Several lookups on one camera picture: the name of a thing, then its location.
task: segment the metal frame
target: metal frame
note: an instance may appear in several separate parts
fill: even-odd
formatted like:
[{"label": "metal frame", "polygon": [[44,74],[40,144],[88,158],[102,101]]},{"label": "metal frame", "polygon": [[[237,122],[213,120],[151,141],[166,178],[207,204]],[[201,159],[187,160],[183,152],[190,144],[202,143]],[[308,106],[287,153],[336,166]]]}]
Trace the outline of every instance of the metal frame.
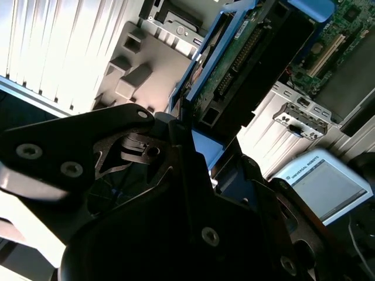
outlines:
[{"label": "metal frame", "polygon": [[74,115],[74,112],[61,107],[58,103],[36,94],[35,92],[18,85],[17,83],[0,76],[0,90],[13,95],[22,101],[28,102],[48,113],[57,117],[68,117]]},{"label": "metal frame", "polygon": [[[332,113],[328,109],[325,109],[319,104],[313,102],[307,96],[300,94],[299,92],[293,90],[291,87],[284,85],[283,83],[276,82],[275,85],[272,87],[271,91],[276,95],[285,98],[288,102],[293,103],[298,107],[298,109],[300,109],[304,113],[316,119],[323,120],[327,124],[338,126],[338,124],[334,123],[331,120]],[[305,101],[308,101],[310,104],[307,107],[304,107],[300,102],[298,102],[299,99],[304,99]]]}]

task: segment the black metal bracket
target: black metal bracket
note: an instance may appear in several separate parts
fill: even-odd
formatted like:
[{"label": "black metal bracket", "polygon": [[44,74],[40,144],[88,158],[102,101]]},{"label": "black metal bracket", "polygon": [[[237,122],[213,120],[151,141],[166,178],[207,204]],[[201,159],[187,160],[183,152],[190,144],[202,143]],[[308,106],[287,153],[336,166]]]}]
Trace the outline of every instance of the black metal bracket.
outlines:
[{"label": "black metal bracket", "polygon": [[[0,159],[12,171],[52,186],[43,192],[50,193],[49,201],[54,192],[60,200],[60,190],[67,196],[80,194],[95,178],[125,169],[129,162],[121,159],[117,142],[129,134],[147,133],[154,123],[147,110],[127,104],[15,128],[0,134]],[[25,188],[5,190],[24,197],[29,194]]]}]

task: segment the motherboard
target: motherboard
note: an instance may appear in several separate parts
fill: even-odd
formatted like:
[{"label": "motherboard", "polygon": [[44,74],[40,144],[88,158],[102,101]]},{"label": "motherboard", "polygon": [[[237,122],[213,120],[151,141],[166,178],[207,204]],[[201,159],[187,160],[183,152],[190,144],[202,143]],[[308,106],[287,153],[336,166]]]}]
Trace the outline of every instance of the motherboard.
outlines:
[{"label": "motherboard", "polygon": [[335,14],[316,24],[288,69],[290,86],[311,98],[320,93],[375,24],[374,0],[335,0],[335,4]]}]

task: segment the green circuit board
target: green circuit board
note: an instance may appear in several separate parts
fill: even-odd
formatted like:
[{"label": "green circuit board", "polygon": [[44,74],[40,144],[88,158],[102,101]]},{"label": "green circuit board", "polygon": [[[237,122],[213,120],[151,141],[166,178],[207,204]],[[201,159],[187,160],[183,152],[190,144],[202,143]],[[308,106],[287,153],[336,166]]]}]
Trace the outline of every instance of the green circuit board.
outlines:
[{"label": "green circuit board", "polygon": [[218,91],[226,91],[231,80],[234,78],[231,76],[229,68],[235,68],[236,64],[240,67],[243,62],[241,59],[246,59],[246,51],[250,51],[252,48],[251,42],[249,42],[250,35],[253,34],[254,42],[256,42],[256,37],[261,35],[257,30],[255,31],[255,29],[257,28],[258,18],[261,16],[262,12],[263,7],[257,7],[242,21],[234,40],[231,41],[227,50],[202,88],[193,109],[195,114],[202,113],[199,111],[204,108],[203,104],[208,103],[210,97],[212,97],[214,93],[217,94]]},{"label": "green circuit board", "polygon": [[375,24],[374,0],[335,0],[335,3],[337,10],[332,20],[319,30],[318,37],[312,35],[313,42],[305,45],[311,48],[289,67],[291,85],[311,97],[319,94]]}]

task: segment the screw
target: screw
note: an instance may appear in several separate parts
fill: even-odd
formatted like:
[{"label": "screw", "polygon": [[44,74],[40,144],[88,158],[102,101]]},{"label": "screw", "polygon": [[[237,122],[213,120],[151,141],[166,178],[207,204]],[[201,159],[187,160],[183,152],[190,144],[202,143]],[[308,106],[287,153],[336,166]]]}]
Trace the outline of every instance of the screw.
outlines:
[{"label": "screw", "polygon": [[143,111],[138,111],[138,115],[140,116],[140,117],[142,117],[142,118],[147,118],[148,116],[147,116],[147,113],[144,113]]},{"label": "screw", "polygon": [[280,262],[285,271],[287,271],[291,276],[297,275],[297,268],[295,267],[294,263],[290,260],[290,258],[282,256],[280,258]]},{"label": "screw", "polygon": [[43,150],[38,145],[31,143],[24,143],[16,148],[16,153],[19,157],[27,160],[35,160],[43,155]]},{"label": "screw", "polygon": [[67,177],[79,177],[83,173],[83,167],[77,162],[68,161],[61,165],[60,171]]},{"label": "screw", "polygon": [[288,189],[288,186],[287,186],[283,181],[280,182],[280,186],[281,186],[283,189]]},{"label": "screw", "polygon": [[205,227],[204,229],[202,229],[202,238],[205,243],[209,244],[212,247],[218,246],[220,242],[219,235],[210,227]]},{"label": "screw", "polygon": [[183,33],[185,32],[185,28],[183,28],[182,26],[179,26],[176,32],[178,35],[183,35]]}]

